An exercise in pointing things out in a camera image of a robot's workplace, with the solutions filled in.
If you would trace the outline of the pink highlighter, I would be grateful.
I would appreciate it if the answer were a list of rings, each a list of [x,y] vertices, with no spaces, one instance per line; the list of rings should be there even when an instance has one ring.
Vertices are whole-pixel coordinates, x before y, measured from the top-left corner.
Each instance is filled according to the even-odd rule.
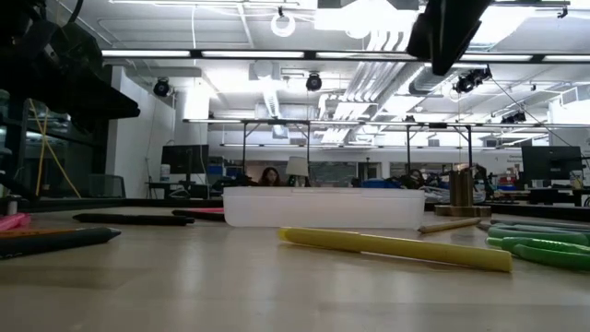
[[[0,231],[11,231],[18,228],[27,227],[31,218],[27,213],[16,213],[0,217]]]

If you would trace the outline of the grey pen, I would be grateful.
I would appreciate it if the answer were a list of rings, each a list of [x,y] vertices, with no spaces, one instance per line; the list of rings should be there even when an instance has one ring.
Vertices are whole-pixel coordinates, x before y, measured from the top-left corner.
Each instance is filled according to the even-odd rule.
[[[549,227],[549,228],[571,230],[571,231],[590,231],[590,225],[578,225],[578,224],[547,222],[547,221],[491,219],[490,224],[503,224],[503,225],[511,225],[511,226],[525,225],[525,226]]]

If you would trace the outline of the black overhead beam with lights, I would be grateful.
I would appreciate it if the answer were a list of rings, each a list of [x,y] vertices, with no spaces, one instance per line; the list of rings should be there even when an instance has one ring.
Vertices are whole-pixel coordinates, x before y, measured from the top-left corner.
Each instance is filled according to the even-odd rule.
[[[404,52],[373,51],[256,51],[256,50],[172,50],[110,49],[102,50],[105,59],[207,59],[207,60],[302,60],[302,61],[367,61],[422,62],[425,59]],[[586,65],[590,53],[465,53],[456,60],[465,64],[543,64]]]

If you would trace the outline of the black background rig frame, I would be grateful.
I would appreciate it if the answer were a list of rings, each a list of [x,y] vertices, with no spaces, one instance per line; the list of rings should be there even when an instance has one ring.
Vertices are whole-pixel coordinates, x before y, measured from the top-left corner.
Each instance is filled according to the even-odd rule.
[[[409,131],[413,126],[428,127],[429,129],[448,129],[453,128],[456,132],[459,132],[458,127],[464,127],[467,131],[465,140],[467,141],[467,152],[468,152],[468,166],[473,167],[473,146],[472,146],[472,129],[475,124],[471,123],[445,123],[445,122],[375,122],[375,121],[342,121],[342,120],[298,120],[298,119],[238,119],[238,118],[227,118],[227,119],[183,119],[184,123],[189,124],[242,124],[242,156],[245,157],[245,141],[246,141],[246,130],[248,124],[256,125],[305,125],[308,128],[307,134],[311,133],[311,127],[313,125],[336,125],[336,126],[358,126],[358,125],[371,125],[371,126],[383,126],[387,128],[389,126],[402,126],[405,128],[407,134],[407,164],[411,163],[410,160],[410,140]]]

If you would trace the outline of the black computer monitor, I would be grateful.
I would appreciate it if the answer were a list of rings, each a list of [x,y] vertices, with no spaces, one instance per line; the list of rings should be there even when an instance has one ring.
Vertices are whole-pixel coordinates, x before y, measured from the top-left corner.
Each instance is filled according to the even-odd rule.
[[[160,165],[171,165],[171,176],[181,175],[184,180],[189,176],[192,182],[207,182],[209,145],[168,145],[161,151]]]
[[[579,147],[528,146],[521,153],[527,181],[569,180],[573,172],[583,169]]]

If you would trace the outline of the black pen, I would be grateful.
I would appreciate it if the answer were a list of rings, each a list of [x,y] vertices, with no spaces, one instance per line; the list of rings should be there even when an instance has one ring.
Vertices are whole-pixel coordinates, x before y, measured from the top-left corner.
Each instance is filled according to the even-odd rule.
[[[171,213],[174,216],[186,217],[191,219],[208,220],[215,222],[225,222],[225,214],[198,213],[194,212],[195,208],[174,209]]]
[[[193,224],[193,218],[182,216],[162,215],[125,215],[125,214],[93,214],[82,213],[73,217],[82,223],[105,223],[122,225],[150,225],[150,226],[186,226]]]
[[[121,233],[100,227],[0,237],[0,260],[103,244]]]

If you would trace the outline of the natural wooden pencil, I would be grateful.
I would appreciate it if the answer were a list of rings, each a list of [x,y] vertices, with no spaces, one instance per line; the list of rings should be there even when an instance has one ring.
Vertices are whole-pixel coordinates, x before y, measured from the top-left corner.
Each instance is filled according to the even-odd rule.
[[[439,231],[448,231],[448,230],[459,229],[459,228],[464,228],[464,227],[469,227],[469,226],[475,226],[475,225],[478,225],[480,222],[481,222],[481,218],[459,219],[459,220],[448,221],[448,222],[445,222],[442,224],[420,226],[418,228],[418,232],[420,232],[422,234],[427,234],[427,233],[434,233],[434,232],[439,232]]]

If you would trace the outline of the white lampshade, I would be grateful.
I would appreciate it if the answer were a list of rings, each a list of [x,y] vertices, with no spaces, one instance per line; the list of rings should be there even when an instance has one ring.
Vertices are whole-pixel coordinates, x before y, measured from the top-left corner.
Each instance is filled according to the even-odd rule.
[[[286,175],[308,177],[308,160],[304,157],[291,156],[288,160]]]

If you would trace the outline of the yellow highlighter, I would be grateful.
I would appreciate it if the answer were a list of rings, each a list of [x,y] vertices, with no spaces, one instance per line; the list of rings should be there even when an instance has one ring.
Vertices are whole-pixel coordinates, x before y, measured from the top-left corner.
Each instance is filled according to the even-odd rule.
[[[509,252],[448,243],[384,237],[350,231],[305,228],[280,228],[280,240],[300,245],[354,253],[392,255],[404,258],[511,272],[513,259]]]

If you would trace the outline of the blue storage bin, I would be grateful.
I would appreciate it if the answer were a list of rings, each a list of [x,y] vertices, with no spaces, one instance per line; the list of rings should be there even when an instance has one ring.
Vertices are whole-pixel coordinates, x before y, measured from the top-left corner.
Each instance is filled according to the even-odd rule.
[[[362,188],[398,189],[404,186],[394,179],[369,179],[360,185]]]

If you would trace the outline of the orange pencil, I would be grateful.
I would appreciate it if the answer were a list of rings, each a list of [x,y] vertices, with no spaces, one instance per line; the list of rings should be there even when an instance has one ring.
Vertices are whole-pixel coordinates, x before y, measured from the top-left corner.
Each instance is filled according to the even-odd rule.
[[[0,231],[0,239],[40,236],[48,234],[67,233],[72,231],[76,231],[76,229],[14,229],[8,231]]]

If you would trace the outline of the clear plastic supply box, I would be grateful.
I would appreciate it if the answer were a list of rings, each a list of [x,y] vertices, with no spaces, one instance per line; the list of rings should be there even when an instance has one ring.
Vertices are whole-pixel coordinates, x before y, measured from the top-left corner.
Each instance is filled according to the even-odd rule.
[[[416,229],[422,190],[349,187],[229,187],[226,222],[233,227]]]

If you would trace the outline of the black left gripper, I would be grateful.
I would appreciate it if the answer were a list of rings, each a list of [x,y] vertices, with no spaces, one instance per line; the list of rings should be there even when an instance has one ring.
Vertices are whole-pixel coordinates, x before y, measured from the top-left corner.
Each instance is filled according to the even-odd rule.
[[[68,114],[79,130],[94,132],[110,120],[134,118],[138,103],[98,77],[83,77],[74,87],[74,66],[51,62],[25,65],[25,96],[53,112]]]

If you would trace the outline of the green-handled scissors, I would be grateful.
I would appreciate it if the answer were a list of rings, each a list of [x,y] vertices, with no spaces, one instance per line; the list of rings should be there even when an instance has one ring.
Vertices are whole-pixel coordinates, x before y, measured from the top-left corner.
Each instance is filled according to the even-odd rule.
[[[590,231],[578,231],[545,226],[495,223],[488,227],[487,234],[490,238],[496,239],[523,237],[561,243],[590,245]]]

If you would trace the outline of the brass cylinder on round base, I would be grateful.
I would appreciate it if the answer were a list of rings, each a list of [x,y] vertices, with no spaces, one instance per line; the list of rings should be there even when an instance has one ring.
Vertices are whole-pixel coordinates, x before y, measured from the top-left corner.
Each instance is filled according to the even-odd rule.
[[[465,168],[450,173],[450,203],[436,205],[434,213],[443,217],[488,218],[491,208],[474,205],[474,180],[472,170]]]

